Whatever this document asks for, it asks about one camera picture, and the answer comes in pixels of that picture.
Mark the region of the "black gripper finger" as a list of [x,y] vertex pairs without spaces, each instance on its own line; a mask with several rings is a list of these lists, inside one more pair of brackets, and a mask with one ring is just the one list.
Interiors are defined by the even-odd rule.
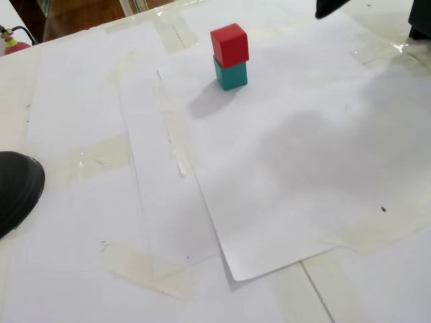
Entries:
[[317,0],[315,17],[317,19],[323,19],[343,7],[348,2],[349,0]]

